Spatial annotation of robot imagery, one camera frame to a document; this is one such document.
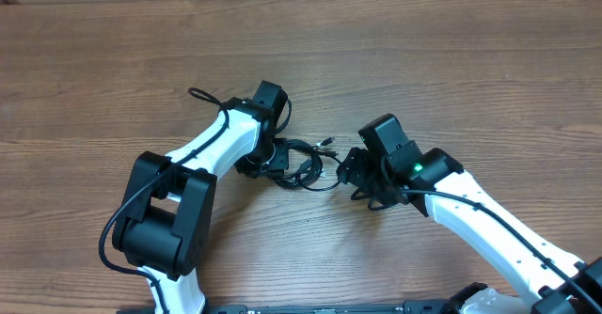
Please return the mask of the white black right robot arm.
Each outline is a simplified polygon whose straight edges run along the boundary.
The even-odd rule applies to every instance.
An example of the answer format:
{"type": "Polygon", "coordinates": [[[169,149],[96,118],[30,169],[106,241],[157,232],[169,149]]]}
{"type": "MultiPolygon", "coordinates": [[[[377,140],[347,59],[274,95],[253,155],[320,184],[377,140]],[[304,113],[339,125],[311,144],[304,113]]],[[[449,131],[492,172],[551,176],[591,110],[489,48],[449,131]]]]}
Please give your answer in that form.
{"type": "Polygon", "coordinates": [[[354,200],[372,211],[412,205],[451,230],[513,287],[502,294],[473,283],[438,308],[440,313],[598,313],[601,261],[586,263],[560,249],[504,209],[464,167],[439,148],[421,152],[392,114],[358,132],[337,169],[353,184],[354,200]]]}

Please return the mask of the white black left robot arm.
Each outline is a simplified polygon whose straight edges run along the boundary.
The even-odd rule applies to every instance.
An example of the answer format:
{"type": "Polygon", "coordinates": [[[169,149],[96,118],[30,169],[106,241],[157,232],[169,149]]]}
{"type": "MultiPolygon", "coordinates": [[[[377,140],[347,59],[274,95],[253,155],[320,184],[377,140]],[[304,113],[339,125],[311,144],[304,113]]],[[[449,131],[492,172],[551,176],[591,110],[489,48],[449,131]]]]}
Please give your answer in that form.
{"type": "Polygon", "coordinates": [[[165,155],[140,154],[123,200],[99,239],[109,269],[147,280],[151,313],[200,313],[206,306],[197,263],[207,243],[218,181],[237,167],[249,175],[277,162],[278,119],[290,100],[284,89],[260,83],[250,99],[221,102],[191,87],[189,94],[213,103],[216,120],[200,135],[165,155]]]}

